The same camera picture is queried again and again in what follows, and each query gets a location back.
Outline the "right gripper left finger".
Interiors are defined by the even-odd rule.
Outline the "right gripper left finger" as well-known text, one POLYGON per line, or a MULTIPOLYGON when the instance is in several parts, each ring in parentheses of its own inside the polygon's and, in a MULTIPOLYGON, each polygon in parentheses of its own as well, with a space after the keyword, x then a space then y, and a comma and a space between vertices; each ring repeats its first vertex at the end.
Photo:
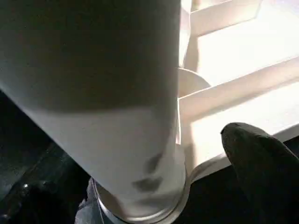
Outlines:
POLYGON ((73 224, 90 176, 51 144, 0 202, 2 224, 73 224))

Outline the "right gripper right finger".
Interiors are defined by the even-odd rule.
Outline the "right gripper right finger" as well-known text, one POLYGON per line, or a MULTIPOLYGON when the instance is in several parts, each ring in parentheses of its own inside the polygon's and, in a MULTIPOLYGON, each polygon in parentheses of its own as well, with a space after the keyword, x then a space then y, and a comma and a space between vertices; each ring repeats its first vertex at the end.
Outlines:
POLYGON ((221 141, 237 180, 263 224, 299 222, 299 159, 280 140, 246 124, 229 123, 221 141))

